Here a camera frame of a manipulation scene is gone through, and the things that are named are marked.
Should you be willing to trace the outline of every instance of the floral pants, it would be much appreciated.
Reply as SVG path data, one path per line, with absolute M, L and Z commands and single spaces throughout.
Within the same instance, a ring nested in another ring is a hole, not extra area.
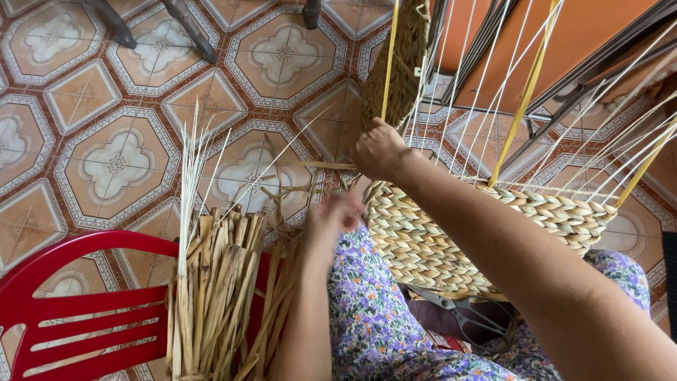
M 649 311 L 647 278 L 628 257 L 590 250 L 585 261 Z M 329 273 L 334 380 L 559 380 L 527 325 L 495 362 L 433 348 L 361 226 L 341 237 Z

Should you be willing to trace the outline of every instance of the metal scissors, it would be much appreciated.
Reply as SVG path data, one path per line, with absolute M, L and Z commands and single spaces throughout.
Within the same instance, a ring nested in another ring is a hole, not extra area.
M 500 303 L 497 303 L 496 301 L 491 300 L 489 298 L 485 298 L 484 296 L 469 296 L 463 300 L 451 300 L 444 298 L 428 289 L 423 289 L 413 285 L 407 285 L 407 287 L 413 292 L 422 296 L 424 299 L 428 300 L 429 302 L 435 303 L 436 305 L 444 308 L 445 310 L 449 310 L 449 313 L 455 318 L 456 322 L 458 323 L 458 327 L 460 328 L 460 331 L 467 342 L 471 343 L 477 348 L 486 350 L 487 352 L 491 353 L 503 353 L 506 352 L 508 349 L 510 349 L 510 345 L 512 344 L 511 330 L 514 327 L 516 327 L 517 324 L 515 322 L 515 318 L 512 317 L 512 315 L 508 312 L 508 310 L 506 310 Z M 507 321 L 509 321 L 507 326 L 504 327 L 496 323 L 495 321 L 492 321 L 482 313 L 480 313 L 477 310 L 477 308 L 473 306 L 478 304 L 477 303 L 478 301 L 491 302 L 495 306 L 498 306 L 499 308 L 498 310 L 502 311 L 503 313 L 505 313 L 507 317 L 509 317 L 509 319 L 507 319 Z M 460 310 L 469 310 L 475 316 L 477 316 L 478 319 L 470 319 L 466 315 L 463 315 Z M 489 331 L 498 334 L 500 339 L 499 345 L 489 347 L 486 345 L 480 345 L 477 344 L 476 342 L 473 342 L 466 333 L 466 329 L 468 329 L 468 324 L 476 325 L 478 327 L 488 329 Z

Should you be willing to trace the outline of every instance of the hand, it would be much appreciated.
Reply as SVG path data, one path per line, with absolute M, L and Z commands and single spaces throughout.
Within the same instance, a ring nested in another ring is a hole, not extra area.
M 339 237 L 360 224 L 366 210 L 355 193 L 339 193 L 326 197 L 308 209 L 305 231 L 304 260 L 327 271 L 334 260 L 334 246 Z
M 402 137 L 381 118 L 372 119 L 372 130 L 364 132 L 350 154 L 357 170 L 372 180 L 395 182 L 395 175 L 410 149 Z

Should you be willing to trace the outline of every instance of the chair backrest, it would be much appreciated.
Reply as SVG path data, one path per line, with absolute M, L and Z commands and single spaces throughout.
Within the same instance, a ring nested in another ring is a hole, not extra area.
M 55 298 L 32 296 L 50 276 L 71 261 L 97 250 L 112 248 L 136 249 L 173 257 L 179 253 L 178 244 L 164 239 L 131 231 L 100 231 L 66 239 L 42 249 L 21 261 L 0 279 L 0 302 L 3 306 L 0 326 L 4 327 L 2 334 L 6 334 L 16 324 L 25 324 L 9 381 L 89 381 L 165 356 L 167 309 L 163 303 L 157 302 L 164 300 L 166 285 Z M 124 308 L 130 309 L 92 319 L 39 326 L 42 321 Z M 33 350 L 36 344 L 134 323 L 137 324 L 133 327 L 127 326 L 127 329 Z M 133 346 L 124 345 L 153 336 L 156 337 L 154 341 Z M 121 345 L 118 350 L 24 377 L 27 370 L 118 345 Z

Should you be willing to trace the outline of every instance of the furniture leg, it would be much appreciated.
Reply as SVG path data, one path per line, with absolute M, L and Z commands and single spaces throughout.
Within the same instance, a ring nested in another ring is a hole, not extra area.
M 188 35 L 193 40 L 195 45 L 202 53 L 202 59 L 215 64 L 217 61 L 216 51 L 209 41 L 202 35 L 200 29 L 193 21 L 188 6 L 184 0 L 162 0 L 169 14 L 181 24 L 181 26 L 188 32 Z
M 303 23 L 309 31 L 318 27 L 321 9 L 322 0 L 306 0 L 305 6 L 303 7 Z
M 85 0 L 85 3 L 94 7 L 101 18 L 113 25 L 115 29 L 115 41 L 117 43 L 129 49 L 136 47 L 136 41 L 132 37 L 129 27 L 107 0 Z

